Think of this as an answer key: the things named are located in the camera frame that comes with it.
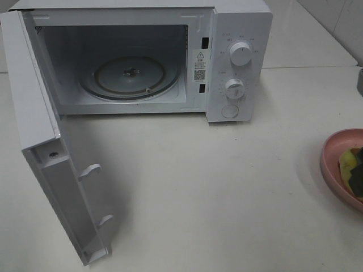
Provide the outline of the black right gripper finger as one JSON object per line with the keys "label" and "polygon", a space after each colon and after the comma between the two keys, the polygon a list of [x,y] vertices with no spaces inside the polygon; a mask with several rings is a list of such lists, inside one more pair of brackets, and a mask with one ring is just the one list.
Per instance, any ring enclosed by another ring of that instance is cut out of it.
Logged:
{"label": "black right gripper finger", "polygon": [[362,197],[362,148],[351,149],[356,159],[356,166],[351,170],[348,184],[356,197]]}

